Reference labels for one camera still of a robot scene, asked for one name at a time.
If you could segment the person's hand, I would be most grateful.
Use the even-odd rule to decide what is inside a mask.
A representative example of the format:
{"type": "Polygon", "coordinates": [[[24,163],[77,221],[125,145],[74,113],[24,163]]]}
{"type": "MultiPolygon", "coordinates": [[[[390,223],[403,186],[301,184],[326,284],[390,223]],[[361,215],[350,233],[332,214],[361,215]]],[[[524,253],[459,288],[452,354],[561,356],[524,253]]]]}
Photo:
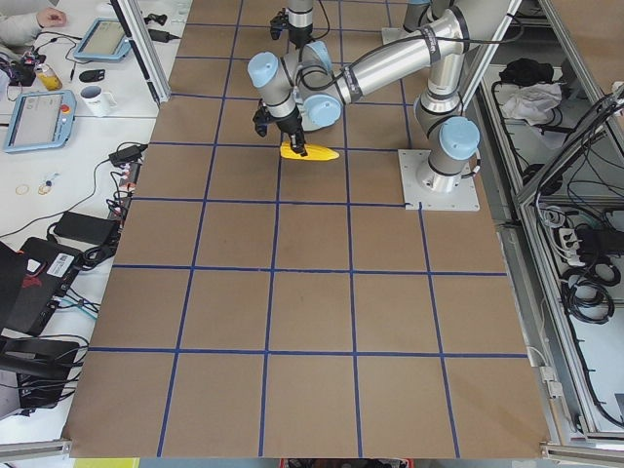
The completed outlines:
{"type": "Polygon", "coordinates": [[[41,28],[62,27],[67,23],[65,12],[55,9],[46,8],[36,14],[37,23],[41,28]]]}

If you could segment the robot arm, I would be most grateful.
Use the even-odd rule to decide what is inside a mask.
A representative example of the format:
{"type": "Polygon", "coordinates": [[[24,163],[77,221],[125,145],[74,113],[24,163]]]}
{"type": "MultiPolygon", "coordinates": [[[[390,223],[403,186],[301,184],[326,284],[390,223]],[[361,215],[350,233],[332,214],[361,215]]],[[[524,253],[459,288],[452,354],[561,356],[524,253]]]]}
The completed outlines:
{"type": "Polygon", "coordinates": [[[312,41],[313,0],[289,0],[287,7],[280,10],[269,25],[272,40],[278,40],[282,32],[287,31],[289,41],[301,49],[312,41]]]}
{"type": "Polygon", "coordinates": [[[313,4],[291,1],[271,22],[271,35],[287,30],[292,52],[279,58],[256,54],[248,74],[260,94],[254,129],[265,136],[276,125],[286,136],[280,154],[300,161],[330,161],[337,153],[306,142],[306,129],[333,125],[344,106],[428,69],[426,89],[414,113],[432,151],[417,174],[430,192],[449,192],[467,176],[477,152],[477,127],[461,116],[468,98],[458,91],[464,56],[482,45],[498,45],[509,20],[508,1],[411,1],[398,39],[383,44],[334,72],[325,43],[312,36],[313,4]]]}

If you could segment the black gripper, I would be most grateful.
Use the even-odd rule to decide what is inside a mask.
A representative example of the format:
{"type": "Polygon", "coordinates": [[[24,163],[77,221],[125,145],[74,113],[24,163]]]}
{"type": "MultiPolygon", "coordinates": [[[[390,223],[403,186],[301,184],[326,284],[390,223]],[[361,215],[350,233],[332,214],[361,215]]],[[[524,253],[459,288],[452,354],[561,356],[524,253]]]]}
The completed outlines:
{"type": "Polygon", "coordinates": [[[283,8],[270,21],[270,36],[272,39],[279,39],[284,31],[289,30],[289,12],[283,8]]]}
{"type": "Polygon", "coordinates": [[[297,108],[287,116],[275,117],[269,112],[268,106],[264,101],[260,99],[253,116],[253,124],[254,130],[260,137],[266,136],[269,124],[276,124],[282,132],[289,135],[292,152],[299,156],[307,155],[302,118],[297,108]]]}

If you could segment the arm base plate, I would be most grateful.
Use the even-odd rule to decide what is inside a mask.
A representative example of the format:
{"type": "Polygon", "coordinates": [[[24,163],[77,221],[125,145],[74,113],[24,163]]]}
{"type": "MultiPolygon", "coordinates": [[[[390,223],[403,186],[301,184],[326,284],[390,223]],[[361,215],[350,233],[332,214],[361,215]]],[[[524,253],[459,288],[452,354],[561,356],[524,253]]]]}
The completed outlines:
{"type": "Polygon", "coordinates": [[[383,27],[381,29],[382,44],[387,45],[392,42],[396,42],[397,40],[406,38],[411,34],[413,34],[412,30],[407,30],[403,27],[383,27]]]}
{"type": "Polygon", "coordinates": [[[400,149],[399,167],[407,210],[435,212],[477,212],[480,203],[474,179],[459,175],[440,175],[429,166],[430,150],[400,149]]]}

